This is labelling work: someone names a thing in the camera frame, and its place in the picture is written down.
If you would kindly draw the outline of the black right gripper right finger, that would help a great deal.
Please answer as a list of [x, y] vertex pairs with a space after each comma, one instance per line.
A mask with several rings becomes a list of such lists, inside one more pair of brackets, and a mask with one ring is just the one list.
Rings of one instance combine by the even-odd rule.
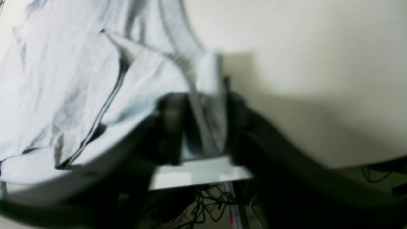
[[227, 150], [246, 167], [272, 229], [401, 229], [406, 197], [358, 184], [318, 164], [234, 92], [226, 96]]

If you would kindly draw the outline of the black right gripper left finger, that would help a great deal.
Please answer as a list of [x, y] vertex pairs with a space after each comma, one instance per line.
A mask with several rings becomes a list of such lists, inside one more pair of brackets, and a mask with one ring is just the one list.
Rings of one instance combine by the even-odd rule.
[[153, 113], [90, 163], [52, 181], [1, 197], [1, 215], [49, 229], [132, 228], [154, 170], [179, 165], [186, 93], [162, 97]]

